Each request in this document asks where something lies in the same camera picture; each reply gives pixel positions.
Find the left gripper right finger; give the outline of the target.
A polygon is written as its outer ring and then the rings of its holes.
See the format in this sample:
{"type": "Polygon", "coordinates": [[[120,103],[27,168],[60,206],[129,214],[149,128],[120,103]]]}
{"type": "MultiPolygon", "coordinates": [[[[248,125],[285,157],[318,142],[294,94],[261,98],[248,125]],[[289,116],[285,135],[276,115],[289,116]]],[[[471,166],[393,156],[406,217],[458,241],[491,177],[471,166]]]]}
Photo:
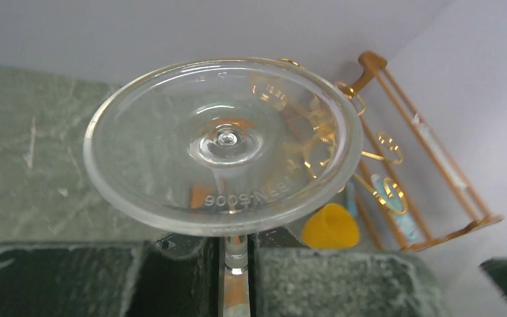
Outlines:
{"type": "Polygon", "coordinates": [[[315,250],[284,228],[248,235],[252,316],[450,316],[437,278],[404,252],[315,250]]]}

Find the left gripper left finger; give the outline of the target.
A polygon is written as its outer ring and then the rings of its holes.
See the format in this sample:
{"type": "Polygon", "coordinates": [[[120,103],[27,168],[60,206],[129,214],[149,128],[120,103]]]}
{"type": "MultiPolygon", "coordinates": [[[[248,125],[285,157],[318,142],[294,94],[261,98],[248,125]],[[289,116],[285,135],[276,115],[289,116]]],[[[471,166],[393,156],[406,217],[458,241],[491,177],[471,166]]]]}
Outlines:
{"type": "Polygon", "coordinates": [[[0,243],[0,316],[220,316],[219,242],[0,243]]]}

